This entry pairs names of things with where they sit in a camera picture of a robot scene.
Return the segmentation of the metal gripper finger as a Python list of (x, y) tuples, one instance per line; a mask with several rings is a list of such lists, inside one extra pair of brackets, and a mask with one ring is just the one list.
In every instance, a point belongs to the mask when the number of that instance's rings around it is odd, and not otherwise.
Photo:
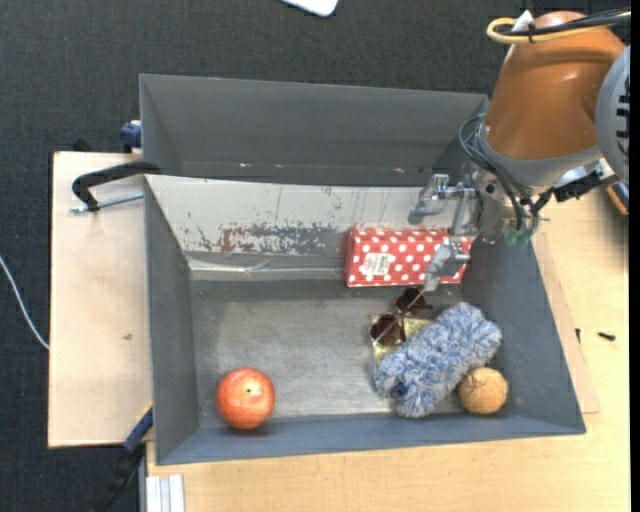
[(470, 254), (462, 249), (460, 243), (444, 240), (426, 266), (423, 290), (435, 291), (444, 276), (453, 276), (469, 260)]
[(418, 194), (417, 202), (408, 215), (410, 224), (419, 224), (427, 216), (441, 213), (445, 208), (445, 196), (449, 183), (448, 174), (433, 174)]

